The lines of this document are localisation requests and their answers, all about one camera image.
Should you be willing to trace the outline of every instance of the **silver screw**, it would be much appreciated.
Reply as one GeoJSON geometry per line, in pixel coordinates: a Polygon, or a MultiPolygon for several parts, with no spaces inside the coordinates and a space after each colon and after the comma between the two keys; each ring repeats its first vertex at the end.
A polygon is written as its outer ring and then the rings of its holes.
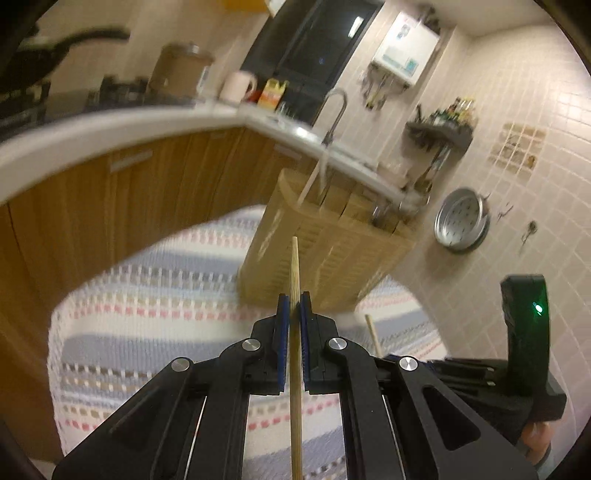
{"type": "Polygon", "coordinates": [[[398,362],[398,365],[400,365],[400,368],[403,370],[412,372],[417,369],[418,362],[411,356],[403,356],[398,362]]]}
{"type": "Polygon", "coordinates": [[[242,342],[242,348],[247,352],[254,352],[261,347],[261,343],[256,338],[247,338],[242,342]]]}
{"type": "Polygon", "coordinates": [[[329,347],[331,347],[333,350],[342,350],[346,346],[347,340],[344,338],[335,337],[329,340],[329,347]]]}
{"type": "Polygon", "coordinates": [[[177,358],[176,360],[173,360],[172,367],[175,372],[184,372],[189,368],[189,365],[191,365],[191,363],[186,358],[177,358]]]}

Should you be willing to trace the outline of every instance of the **white mug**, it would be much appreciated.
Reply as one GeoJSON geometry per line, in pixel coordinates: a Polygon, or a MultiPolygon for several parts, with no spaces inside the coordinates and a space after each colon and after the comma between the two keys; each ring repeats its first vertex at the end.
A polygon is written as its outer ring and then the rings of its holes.
{"type": "Polygon", "coordinates": [[[256,89],[256,77],[250,72],[233,72],[228,75],[220,92],[220,100],[240,103],[256,89]]]}

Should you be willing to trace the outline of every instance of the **wall hook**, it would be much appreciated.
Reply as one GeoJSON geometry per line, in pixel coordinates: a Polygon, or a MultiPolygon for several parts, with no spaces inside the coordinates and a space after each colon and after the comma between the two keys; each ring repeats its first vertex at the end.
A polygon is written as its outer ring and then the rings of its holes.
{"type": "Polygon", "coordinates": [[[499,212],[499,214],[496,216],[496,222],[499,223],[499,220],[501,220],[504,216],[507,216],[507,214],[513,210],[513,205],[511,205],[509,207],[508,210],[505,210],[504,212],[499,212]]]}

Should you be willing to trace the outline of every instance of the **wall shelf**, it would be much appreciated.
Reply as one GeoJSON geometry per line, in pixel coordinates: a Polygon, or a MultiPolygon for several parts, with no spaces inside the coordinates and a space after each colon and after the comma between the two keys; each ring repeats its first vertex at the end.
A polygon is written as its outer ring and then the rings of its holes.
{"type": "Polygon", "coordinates": [[[454,129],[445,125],[432,125],[426,122],[407,122],[406,128],[417,143],[432,144],[444,141],[465,153],[472,143],[470,128],[454,129]]]}

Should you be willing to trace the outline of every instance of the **wooden chopstick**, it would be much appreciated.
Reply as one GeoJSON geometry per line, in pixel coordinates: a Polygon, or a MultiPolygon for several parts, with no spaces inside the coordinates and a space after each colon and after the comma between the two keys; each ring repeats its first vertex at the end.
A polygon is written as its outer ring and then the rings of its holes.
{"type": "Polygon", "coordinates": [[[301,460],[301,336],[298,303],[300,302],[300,259],[297,237],[291,238],[290,269],[290,430],[291,478],[304,477],[301,460]]]}
{"type": "Polygon", "coordinates": [[[372,342],[374,343],[375,348],[375,356],[384,358],[384,353],[382,352],[382,346],[379,344],[378,334],[375,331],[374,321],[371,318],[371,315],[365,316],[365,321],[368,324],[369,334],[371,335],[372,342]]]}

